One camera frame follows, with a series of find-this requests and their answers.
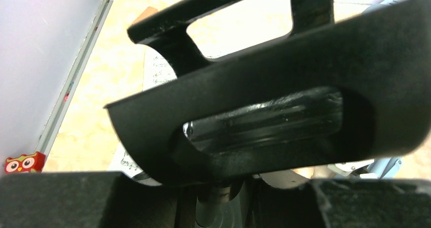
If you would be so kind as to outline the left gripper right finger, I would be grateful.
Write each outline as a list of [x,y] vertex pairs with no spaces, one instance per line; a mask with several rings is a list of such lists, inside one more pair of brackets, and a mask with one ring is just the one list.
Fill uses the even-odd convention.
[[292,189],[262,185],[255,227],[430,227],[430,182],[313,179]]

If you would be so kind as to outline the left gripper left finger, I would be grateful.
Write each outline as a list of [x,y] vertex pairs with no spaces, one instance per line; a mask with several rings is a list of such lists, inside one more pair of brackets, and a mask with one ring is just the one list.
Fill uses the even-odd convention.
[[174,227],[177,196],[121,172],[11,174],[1,179],[1,227]]

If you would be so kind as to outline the sheet music page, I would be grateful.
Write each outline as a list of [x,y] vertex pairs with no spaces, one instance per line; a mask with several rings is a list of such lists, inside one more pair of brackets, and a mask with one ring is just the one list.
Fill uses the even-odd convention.
[[143,91],[177,78],[167,60],[154,49],[148,48],[144,56]]
[[116,151],[110,162],[107,171],[123,172],[127,177],[140,184],[147,186],[161,186],[162,184],[155,181],[146,174],[127,153],[122,143],[117,145]]

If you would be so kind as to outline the light blue music stand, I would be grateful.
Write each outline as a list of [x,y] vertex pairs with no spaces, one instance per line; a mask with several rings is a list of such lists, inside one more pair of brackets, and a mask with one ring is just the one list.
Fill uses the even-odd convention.
[[386,157],[355,162],[330,164],[328,169],[335,178],[388,179],[396,175],[402,165],[402,157]]

